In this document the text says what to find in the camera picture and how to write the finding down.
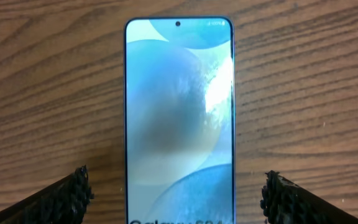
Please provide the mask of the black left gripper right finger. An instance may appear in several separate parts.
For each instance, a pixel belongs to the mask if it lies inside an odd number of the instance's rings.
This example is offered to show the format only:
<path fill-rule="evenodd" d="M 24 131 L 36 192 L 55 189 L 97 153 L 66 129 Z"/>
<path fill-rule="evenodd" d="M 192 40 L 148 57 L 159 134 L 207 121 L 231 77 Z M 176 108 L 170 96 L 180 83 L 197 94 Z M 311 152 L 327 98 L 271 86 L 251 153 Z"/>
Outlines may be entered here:
<path fill-rule="evenodd" d="M 265 174 L 260 207 L 265 223 L 358 224 L 358 218 L 335 207 L 271 170 Z"/>

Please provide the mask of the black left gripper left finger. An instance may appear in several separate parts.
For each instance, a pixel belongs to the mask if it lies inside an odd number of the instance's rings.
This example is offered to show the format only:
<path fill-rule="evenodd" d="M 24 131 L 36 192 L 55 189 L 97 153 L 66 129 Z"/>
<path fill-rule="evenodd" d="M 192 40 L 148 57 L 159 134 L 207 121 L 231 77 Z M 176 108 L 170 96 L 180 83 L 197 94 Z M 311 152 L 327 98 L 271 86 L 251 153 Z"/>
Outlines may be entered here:
<path fill-rule="evenodd" d="M 94 199 L 86 166 L 0 211 L 0 224 L 81 224 Z"/>

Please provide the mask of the blue samsung galaxy phone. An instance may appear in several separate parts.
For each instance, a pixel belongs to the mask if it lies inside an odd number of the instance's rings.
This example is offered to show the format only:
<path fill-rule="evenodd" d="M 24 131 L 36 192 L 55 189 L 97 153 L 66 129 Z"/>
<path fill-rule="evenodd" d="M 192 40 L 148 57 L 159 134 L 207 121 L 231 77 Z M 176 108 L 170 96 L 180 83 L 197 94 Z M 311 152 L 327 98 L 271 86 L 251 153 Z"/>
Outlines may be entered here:
<path fill-rule="evenodd" d="M 234 223 L 234 26 L 138 17 L 124 28 L 127 223 Z"/>

